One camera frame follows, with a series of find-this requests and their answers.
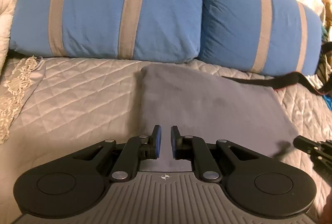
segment gray fabric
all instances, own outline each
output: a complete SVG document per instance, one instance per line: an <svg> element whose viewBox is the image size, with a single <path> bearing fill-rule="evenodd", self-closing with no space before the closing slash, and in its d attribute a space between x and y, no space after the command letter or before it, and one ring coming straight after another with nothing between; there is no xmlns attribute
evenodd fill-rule
<svg viewBox="0 0 332 224"><path fill-rule="evenodd" d="M169 156L173 125L182 135L199 136L207 143L228 139L270 157L291 149L298 135L272 88L240 84L176 65L149 65L142 72L140 133L149 134L160 124L161 154ZM151 164L143 162L141 170L151 169ZM169 165L162 169L173 168L173 162L160 164Z"/></svg>

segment blue cloth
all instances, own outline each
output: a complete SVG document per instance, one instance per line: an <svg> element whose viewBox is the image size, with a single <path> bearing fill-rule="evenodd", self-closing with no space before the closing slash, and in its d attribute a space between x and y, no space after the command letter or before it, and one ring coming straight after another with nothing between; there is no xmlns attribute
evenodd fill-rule
<svg viewBox="0 0 332 224"><path fill-rule="evenodd" d="M261 74L295 71L301 44L301 20L296 0L271 0L272 28ZM321 21L304 6L308 43L302 73L315 73L321 47ZM251 70L261 30L261 0L203 0L199 59L241 71Z"/></svg>
<svg viewBox="0 0 332 224"><path fill-rule="evenodd" d="M323 99L325 100L330 111L332 111L332 98L329 96L323 96Z"/></svg>
<svg viewBox="0 0 332 224"><path fill-rule="evenodd" d="M52 57L50 0L18 0L10 49ZM64 0L62 41L69 57L117 58L124 0ZM143 0L134 60L183 63L200 50L202 0Z"/></svg>

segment white lace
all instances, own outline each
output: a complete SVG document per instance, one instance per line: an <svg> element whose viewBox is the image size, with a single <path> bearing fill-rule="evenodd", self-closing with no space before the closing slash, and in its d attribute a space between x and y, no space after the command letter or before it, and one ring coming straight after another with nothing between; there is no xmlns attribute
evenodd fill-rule
<svg viewBox="0 0 332 224"><path fill-rule="evenodd" d="M8 139L9 127L15 115L22 108L24 91L32 85L30 73L38 65L36 59L33 56L20 60L10 79L3 84L9 94L0 97L0 144Z"/></svg>

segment ribbed gray surface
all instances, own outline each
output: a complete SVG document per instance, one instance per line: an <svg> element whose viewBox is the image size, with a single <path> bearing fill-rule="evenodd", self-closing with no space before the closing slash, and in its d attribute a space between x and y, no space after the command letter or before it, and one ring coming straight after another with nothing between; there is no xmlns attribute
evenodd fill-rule
<svg viewBox="0 0 332 224"><path fill-rule="evenodd" d="M15 224L314 224L306 215L283 220L252 216L233 205L222 189L192 172L139 172L115 183L94 208L66 219L24 215Z"/></svg>

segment quilted bedspread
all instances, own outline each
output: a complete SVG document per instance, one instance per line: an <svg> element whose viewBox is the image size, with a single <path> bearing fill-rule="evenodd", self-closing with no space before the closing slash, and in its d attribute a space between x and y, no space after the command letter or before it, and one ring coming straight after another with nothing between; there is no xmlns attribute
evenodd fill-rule
<svg viewBox="0 0 332 224"><path fill-rule="evenodd" d="M18 59L9 59L1 83ZM9 139L0 145L0 223L20 215L12 189L26 170L104 139L123 143L138 134L140 70L151 62L49 58L45 75L10 127ZM264 78L257 74L193 60L187 67L216 76ZM298 132L313 140L332 139L332 113L321 97L302 85L276 92L280 104ZM317 197L309 216L317 220L330 188L313 171L308 156L295 150L285 163L311 175Z"/></svg>

